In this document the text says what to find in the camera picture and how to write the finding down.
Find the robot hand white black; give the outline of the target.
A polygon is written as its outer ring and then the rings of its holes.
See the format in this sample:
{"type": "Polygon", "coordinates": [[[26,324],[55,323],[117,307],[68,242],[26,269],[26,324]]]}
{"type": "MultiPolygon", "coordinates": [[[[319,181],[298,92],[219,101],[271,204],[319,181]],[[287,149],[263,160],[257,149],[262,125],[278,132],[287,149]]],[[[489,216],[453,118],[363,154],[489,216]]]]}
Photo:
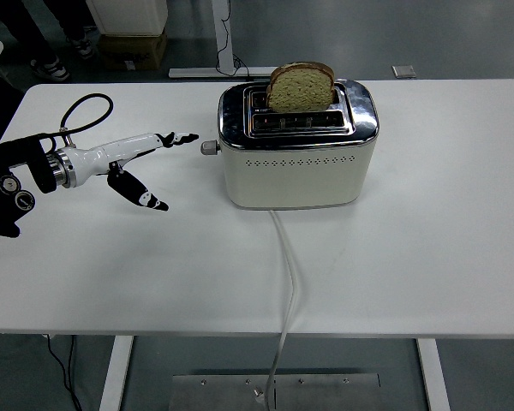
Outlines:
{"type": "Polygon", "coordinates": [[[112,141],[88,150],[65,147],[59,158],[66,173],[63,185],[75,188],[84,184],[92,176],[107,176],[107,184],[136,206],[159,211],[168,211],[168,205],[159,200],[136,177],[123,166],[135,158],[140,158],[159,148],[172,148],[197,140],[197,134],[142,134],[122,140],[112,141]]]}

